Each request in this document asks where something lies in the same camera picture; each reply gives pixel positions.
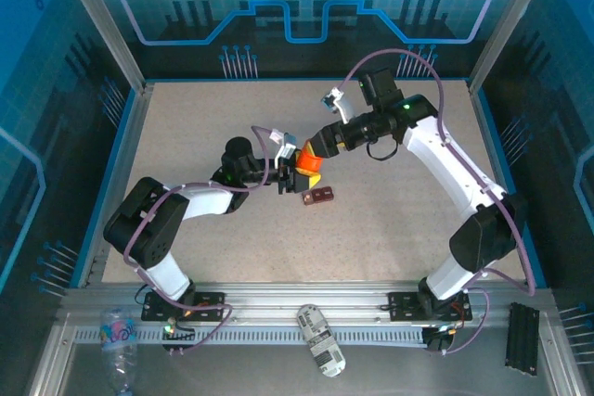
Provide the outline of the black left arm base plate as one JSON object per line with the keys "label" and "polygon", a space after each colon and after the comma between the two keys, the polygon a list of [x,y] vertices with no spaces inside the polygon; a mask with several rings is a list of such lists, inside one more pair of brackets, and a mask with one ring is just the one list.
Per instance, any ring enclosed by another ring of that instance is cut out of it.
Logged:
{"label": "black left arm base plate", "polygon": [[[200,307],[220,305],[225,302],[225,294],[190,291],[181,302],[188,306]],[[167,322],[170,319],[176,322],[221,322],[223,312],[222,309],[191,312],[171,305],[155,291],[150,291],[144,298],[140,318],[144,322]]]}

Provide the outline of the aluminium frame post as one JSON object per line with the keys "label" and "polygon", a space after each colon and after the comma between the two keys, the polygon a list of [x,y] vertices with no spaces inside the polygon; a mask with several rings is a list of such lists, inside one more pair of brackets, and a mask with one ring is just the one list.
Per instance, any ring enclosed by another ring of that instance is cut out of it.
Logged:
{"label": "aluminium frame post", "polygon": [[510,0],[471,72],[469,92],[477,96],[532,0]]}
{"label": "aluminium frame post", "polygon": [[120,32],[113,16],[104,0],[80,0],[87,14],[93,21],[103,42],[109,49],[115,62],[123,73],[124,78],[131,88],[140,95],[144,95],[148,83],[138,67],[136,60],[122,33]]}

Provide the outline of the orange pill bottle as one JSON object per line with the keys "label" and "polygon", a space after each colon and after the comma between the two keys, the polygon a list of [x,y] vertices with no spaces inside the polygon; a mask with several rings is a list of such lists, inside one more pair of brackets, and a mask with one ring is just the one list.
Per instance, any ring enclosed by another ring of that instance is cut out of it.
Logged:
{"label": "orange pill bottle", "polygon": [[307,172],[319,172],[323,159],[316,156],[309,147],[304,147],[296,159],[295,166]]}

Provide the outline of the red-brown weekly pill organizer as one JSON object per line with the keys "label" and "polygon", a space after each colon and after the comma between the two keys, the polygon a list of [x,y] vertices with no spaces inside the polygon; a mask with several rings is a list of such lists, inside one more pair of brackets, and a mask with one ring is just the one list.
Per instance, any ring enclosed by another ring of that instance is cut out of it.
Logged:
{"label": "red-brown weekly pill organizer", "polygon": [[316,187],[303,192],[302,200],[305,206],[329,202],[334,200],[334,192],[331,186]]}

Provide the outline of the grey labelled oval device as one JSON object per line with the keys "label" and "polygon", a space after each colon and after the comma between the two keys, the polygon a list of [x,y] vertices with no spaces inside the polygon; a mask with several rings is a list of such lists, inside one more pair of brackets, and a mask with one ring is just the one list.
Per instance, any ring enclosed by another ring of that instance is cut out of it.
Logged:
{"label": "grey labelled oval device", "polygon": [[304,342],[316,366],[325,377],[337,377],[346,367],[346,360],[328,321],[315,304],[305,304],[297,312],[296,320]]}

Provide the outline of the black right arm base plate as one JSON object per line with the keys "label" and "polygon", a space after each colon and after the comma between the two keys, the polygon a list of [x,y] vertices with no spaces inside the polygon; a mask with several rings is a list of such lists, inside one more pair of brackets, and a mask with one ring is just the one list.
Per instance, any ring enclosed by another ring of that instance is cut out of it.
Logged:
{"label": "black right arm base plate", "polygon": [[447,300],[437,300],[420,292],[391,292],[382,307],[392,322],[461,322],[472,320],[469,296],[459,292]]}

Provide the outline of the clear plastic water bottle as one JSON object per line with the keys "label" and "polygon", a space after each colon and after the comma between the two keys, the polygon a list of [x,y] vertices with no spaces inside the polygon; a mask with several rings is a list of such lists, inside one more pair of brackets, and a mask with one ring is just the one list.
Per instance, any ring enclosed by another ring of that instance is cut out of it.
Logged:
{"label": "clear plastic water bottle", "polygon": [[136,323],[122,308],[108,308],[100,319],[99,339],[106,378],[115,396],[135,396]]}

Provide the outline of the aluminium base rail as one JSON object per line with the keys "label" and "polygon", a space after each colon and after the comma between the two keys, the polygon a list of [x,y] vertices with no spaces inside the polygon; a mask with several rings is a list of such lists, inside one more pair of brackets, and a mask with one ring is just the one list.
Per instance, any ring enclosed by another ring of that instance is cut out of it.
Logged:
{"label": "aluminium base rail", "polygon": [[[483,314],[488,327],[507,324],[509,307],[518,302],[540,311],[540,318],[558,320],[556,302],[550,290],[541,288],[532,297],[500,280],[482,280],[469,292],[472,320],[476,326]],[[415,281],[330,281],[330,282],[236,282],[198,283],[197,290],[223,292],[233,306],[231,326],[295,326],[296,313],[306,303],[318,306],[332,326],[387,326],[388,313],[380,310],[393,291],[418,290]],[[100,283],[71,289],[61,300],[56,318],[75,326],[89,326],[107,308],[123,308],[134,317],[140,306],[134,295],[137,283]]]}

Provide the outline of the black ribbed block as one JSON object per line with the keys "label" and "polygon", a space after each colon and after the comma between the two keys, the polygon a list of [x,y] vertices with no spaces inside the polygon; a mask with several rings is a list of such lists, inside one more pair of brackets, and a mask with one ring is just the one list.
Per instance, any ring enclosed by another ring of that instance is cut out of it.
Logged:
{"label": "black ribbed block", "polygon": [[537,375],[540,311],[513,302],[504,365],[531,377]]}

